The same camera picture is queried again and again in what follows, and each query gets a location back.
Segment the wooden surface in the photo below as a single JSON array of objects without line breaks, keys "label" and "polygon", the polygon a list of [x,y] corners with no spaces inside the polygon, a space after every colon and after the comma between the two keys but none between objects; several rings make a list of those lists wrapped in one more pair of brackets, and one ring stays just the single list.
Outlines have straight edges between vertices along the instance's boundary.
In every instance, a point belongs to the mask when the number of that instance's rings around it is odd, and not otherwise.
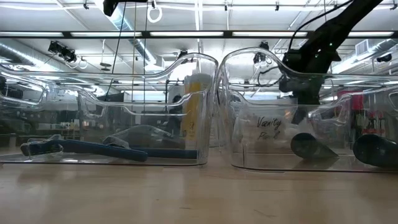
[{"label": "wooden surface", "polygon": [[397,223],[398,175],[4,164],[0,223]]}]

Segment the clear plastic bin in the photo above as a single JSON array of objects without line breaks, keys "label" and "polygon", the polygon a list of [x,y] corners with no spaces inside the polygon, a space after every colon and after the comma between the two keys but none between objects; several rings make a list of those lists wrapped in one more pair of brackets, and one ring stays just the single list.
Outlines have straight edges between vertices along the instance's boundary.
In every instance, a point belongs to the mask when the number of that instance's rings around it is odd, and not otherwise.
[{"label": "clear plastic bin", "polygon": [[[224,58],[218,84],[224,151],[233,166],[352,172],[398,167],[398,77],[297,73],[271,52],[250,48]],[[314,100],[320,104],[303,103]]]},{"label": "clear plastic bin", "polygon": [[205,164],[217,68],[202,54],[156,75],[0,67],[0,162]]}]

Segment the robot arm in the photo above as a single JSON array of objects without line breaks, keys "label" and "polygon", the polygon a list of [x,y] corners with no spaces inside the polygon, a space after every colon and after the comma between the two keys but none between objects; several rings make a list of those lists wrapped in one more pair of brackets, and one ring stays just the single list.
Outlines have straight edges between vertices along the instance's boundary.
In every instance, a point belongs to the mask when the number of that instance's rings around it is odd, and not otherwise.
[{"label": "robot arm", "polygon": [[[338,16],[325,22],[298,50],[289,49],[283,62],[300,73],[327,73],[333,61],[340,61],[337,48],[345,41],[352,28],[367,16],[382,0],[351,0],[351,4]],[[279,90],[293,92],[300,105],[319,105],[319,91],[324,82],[322,75],[301,75],[286,72],[288,78],[281,79]],[[296,114],[300,122],[304,111]]]}]

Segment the ceiling light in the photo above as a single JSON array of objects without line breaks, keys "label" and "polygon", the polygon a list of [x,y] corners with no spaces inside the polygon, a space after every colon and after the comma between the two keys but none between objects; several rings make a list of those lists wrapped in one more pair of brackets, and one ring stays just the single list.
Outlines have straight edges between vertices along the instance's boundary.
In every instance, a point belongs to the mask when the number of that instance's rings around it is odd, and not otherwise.
[{"label": "ceiling light", "polygon": [[349,37],[382,37],[382,36],[391,36],[394,32],[379,32],[379,31],[368,31],[368,32],[350,32],[348,34]]},{"label": "ceiling light", "polygon": [[398,81],[389,81],[389,82],[385,82],[383,84],[384,85],[394,85],[394,84],[398,84]]},{"label": "ceiling light", "polygon": [[0,36],[63,37],[63,34],[61,32],[0,32]]},{"label": "ceiling light", "polygon": [[[258,31],[252,31],[252,32],[233,32],[232,36],[235,37],[291,37],[293,36],[294,32],[286,32],[286,31],[280,31],[280,32],[258,32]],[[297,32],[296,37],[306,37],[307,32]]]},{"label": "ceiling light", "polygon": [[224,35],[224,32],[214,32],[214,31],[191,31],[191,32],[151,32],[151,36],[153,37],[221,37]]},{"label": "ceiling light", "polygon": [[141,32],[71,32],[73,37],[140,37]]}]

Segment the white ceiling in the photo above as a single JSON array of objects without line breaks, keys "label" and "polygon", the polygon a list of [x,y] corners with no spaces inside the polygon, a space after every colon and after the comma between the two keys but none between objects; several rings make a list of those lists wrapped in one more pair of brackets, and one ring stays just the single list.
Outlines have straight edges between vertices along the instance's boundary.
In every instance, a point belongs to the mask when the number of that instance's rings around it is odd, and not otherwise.
[{"label": "white ceiling", "polygon": [[[9,9],[1,6],[23,6],[23,7],[59,7],[57,1],[64,6],[82,6],[84,0],[0,0],[0,30],[116,30],[115,26],[97,8],[94,8],[93,1],[90,2],[91,9],[71,9],[68,11],[31,11],[20,9]],[[229,5],[233,2],[234,6],[275,4],[275,0],[228,0]],[[280,4],[294,4],[303,6],[307,0],[279,0]],[[323,6],[324,0],[311,0],[313,7],[319,3]],[[392,0],[384,1],[383,4],[391,4]],[[157,3],[168,6],[193,7],[194,0],[157,0]],[[203,0],[204,7],[223,7],[224,0]],[[126,9],[126,19],[136,27],[136,30],[195,30],[195,12],[176,9],[163,8],[162,19],[157,23],[150,23],[146,19],[147,9],[145,7],[133,8],[133,3],[129,3],[130,8]],[[232,10],[229,14],[229,28],[231,30],[287,30],[288,26],[300,14],[292,30],[300,24],[319,15],[323,11],[284,11],[281,6],[279,11],[239,11]],[[336,16],[340,11],[332,13],[328,18]],[[363,19],[354,30],[398,30],[398,9],[390,11],[373,11]],[[227,13],[225,11],[205,11],[203,12],[203,30],[226,30]],[[311,23],[306,30],[315,30],[324,23],[324,19],[319,19]],[[19,39],[19,42],[32,47],[43,54],[47,52],[48,39]],[[84,55],[85,59],[92,64],[81,72],[99,72],[101,68],[102,41],[101,40],[59,40],[71,49],[75,49],[78,55]],[[226,54],[245,47],[255,47],[260,44],[260,39],[203,39],[203,53],[217,58],[219,61]],[[278,40],[267,40],[271,48]],[[295,40],[294,46],[298,46],[303,40]],[[354,49],[354,45],[360,41],[347,40],[339,49],[339,53],[348,54]],[[113,64],[114,53],[116,51],[117,40],[107,40],[105,47],[106,63]],[[288,41],[282,40],[276,49],[286,49]],[[175,60],[173,54],[180,49],[188,49],[189,52],[197,52],[198,44],[196,39],[148,39],[146,47],[156,55],[163,56],[166,61]],[[121,40],[118,54],[122,56],[116,60],[115,71],[118,73],[132,73],[133,47],[127,40]],[[143,65],[142,60],[135,63],[135,66]]]}]

